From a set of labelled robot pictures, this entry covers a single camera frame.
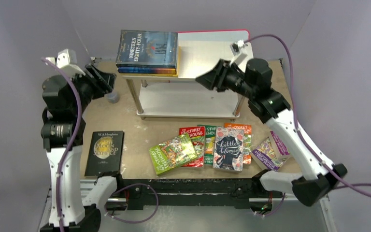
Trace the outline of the Jane Eyre book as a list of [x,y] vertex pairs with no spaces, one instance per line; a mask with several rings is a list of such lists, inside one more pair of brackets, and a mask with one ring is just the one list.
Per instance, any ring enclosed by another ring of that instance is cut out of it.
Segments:
[[171,68],[118,67],[117,70],[119,73],[177,75],[177,70]]

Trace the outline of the yellow book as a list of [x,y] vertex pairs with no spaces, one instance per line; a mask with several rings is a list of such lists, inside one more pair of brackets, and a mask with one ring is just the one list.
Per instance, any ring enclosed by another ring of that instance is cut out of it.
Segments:
[[177,61],[175,68],[145,68],[145,67],[117,67],[120,74],[132,76],[163,76],[163,77],[177,77],[178,64],[181,57],[181,48],[178,47]]

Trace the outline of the Nineteen Eighty-Four blue book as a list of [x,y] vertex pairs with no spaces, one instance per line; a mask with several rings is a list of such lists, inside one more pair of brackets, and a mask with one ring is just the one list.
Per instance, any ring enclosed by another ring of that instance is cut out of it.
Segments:
[[177,32],[123,29],[120,31],[116,65],[175,69],[178,49]]

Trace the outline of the red 13-Storey Treehouse book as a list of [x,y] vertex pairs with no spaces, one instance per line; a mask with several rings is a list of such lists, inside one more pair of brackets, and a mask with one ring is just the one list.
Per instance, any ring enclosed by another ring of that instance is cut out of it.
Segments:
[[200,168],[204,165],[204,151],[205,151],[205,127],[182,127],[179,129],[179,135],[187,133],[192,141],[197,159],[183,165],[183,167]]

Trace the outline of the purple Treehouse book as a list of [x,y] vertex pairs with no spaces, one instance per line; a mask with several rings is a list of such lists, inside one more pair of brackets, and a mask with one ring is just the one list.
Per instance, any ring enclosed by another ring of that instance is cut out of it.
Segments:
[[252,150],[251,157],[262,170],[271,170],[276,172],[278,172],[288,160],[288,158],[277,158],[269,138],[266,138]]

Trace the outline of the green 65-Storey Treehouse book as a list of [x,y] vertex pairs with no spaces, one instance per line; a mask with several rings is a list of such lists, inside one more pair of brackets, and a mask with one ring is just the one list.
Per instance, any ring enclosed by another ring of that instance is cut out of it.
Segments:
[[149,154],[157,176],[198,158],[188,133],[149,148]]

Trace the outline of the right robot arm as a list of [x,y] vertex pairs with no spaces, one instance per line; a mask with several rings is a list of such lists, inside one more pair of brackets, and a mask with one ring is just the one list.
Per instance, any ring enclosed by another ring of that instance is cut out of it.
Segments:
[[263,197],[270,191],[293,194],[305,206],[312,206],[337,187],[336,176],[344,177],[347,169],[334,164],[313,143],[305,141],[306,133],[294,124],[293,110],[281,93],[271,87],[272,70],[260,58],[248,60],[245,71],[228,60],[220,59],[214,68],[196,77],[208,90],[231,90],[248,99],[251,112],[282,140],[299,165],[301,172],[262,171],[253,178],[252,191]]

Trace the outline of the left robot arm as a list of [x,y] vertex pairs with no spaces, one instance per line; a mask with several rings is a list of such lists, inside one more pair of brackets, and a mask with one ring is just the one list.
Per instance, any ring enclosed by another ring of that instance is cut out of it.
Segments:
[[92,100],[114,89],[116,75],[86,65],[47,78],[43,85],[41,137],[51,171],[51,214],[43,232],[97,232],[110,196],[123,195],[118,171],[103,172],[86,197],[81,195],[80,160],[85,121],[83,112]]

